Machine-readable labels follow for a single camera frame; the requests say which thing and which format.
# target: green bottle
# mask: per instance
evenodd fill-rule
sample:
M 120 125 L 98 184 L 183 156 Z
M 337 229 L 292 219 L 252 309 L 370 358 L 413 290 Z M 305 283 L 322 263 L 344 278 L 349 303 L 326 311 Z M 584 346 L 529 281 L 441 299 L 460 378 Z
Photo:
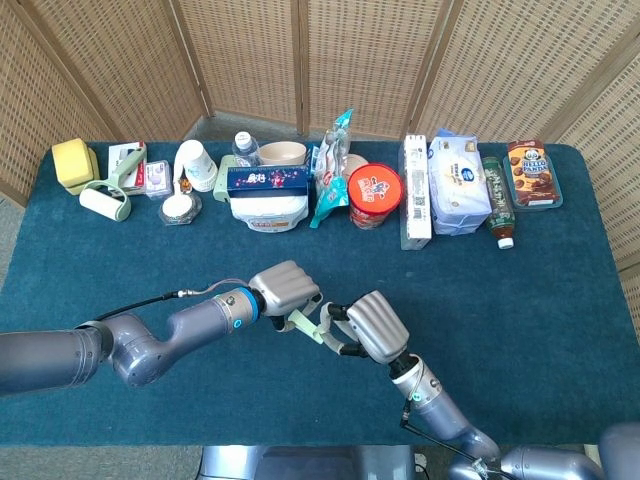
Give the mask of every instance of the green bottle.
M 487 190 L 491 201 L 491 214 L 487 218 L 487 226 L 494 237 L 498 239 L 501 250 L 513 247 L 513 229 L 516 216 L 513 213 L 507 183 L 496 157 L 482 159 L 484 175 L 487 178 Z

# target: cookie package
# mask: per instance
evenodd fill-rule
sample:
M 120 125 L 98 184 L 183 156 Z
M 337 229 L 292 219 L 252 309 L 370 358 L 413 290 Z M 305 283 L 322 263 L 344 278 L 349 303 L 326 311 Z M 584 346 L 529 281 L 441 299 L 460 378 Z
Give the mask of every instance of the cookie package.
M 542 210 L 562 205 L 558 177 L 542 142 L 509 143 L 503 163 L 516 210 Z

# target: yellow sponge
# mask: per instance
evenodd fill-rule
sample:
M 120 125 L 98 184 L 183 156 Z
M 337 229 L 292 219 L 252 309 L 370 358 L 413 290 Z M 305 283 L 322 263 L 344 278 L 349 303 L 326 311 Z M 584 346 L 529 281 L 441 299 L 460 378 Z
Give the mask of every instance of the yellow sponge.
M 87 182 L 99 180 L 98 161 L 93 150 L 81 139 L 51 147 L 58 182 L 72 195 L 79 195 Z

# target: woven panel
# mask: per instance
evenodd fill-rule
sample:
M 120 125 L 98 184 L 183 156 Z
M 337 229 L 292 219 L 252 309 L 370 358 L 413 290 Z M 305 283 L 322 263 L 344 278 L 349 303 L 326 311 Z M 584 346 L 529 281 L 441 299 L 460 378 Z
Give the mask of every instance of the woven panel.
M 560 141 L 584 155 L 617 261 L 640 253 L 640 54 Z
M 0 0 L 0 179 L 28 198 L 45 151 L 74 137 L 110 140 Z
M 640 342 L 640 276 L 624 280 L 622 289 L 624 290 L 624 296 L 627 297 L 627 303 L 633 318 L 633 326 L 636 329 L 638 342 Z
M 201 107 L 156 0 L 34 0 L 73 64 L 126 136 L 177 140 Z
M 639 0 L 465 2 L 418 130 L 535 137 L 638 12 Z
M 295 123 L 290 1 L 179 3 L 216 108 Z
M 309 1 L 311 126 L 397 137 L 441 1 Z

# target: red canister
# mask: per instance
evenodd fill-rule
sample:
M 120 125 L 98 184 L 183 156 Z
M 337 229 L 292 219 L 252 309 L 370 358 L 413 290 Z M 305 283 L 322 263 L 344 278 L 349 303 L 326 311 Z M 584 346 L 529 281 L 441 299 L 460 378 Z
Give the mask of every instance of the red canister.
M 384 222 L 402 199 L 402 181 L 396 172 L 381 163 L 369 163 L 349 178 L 351 221 L 369 230 Z

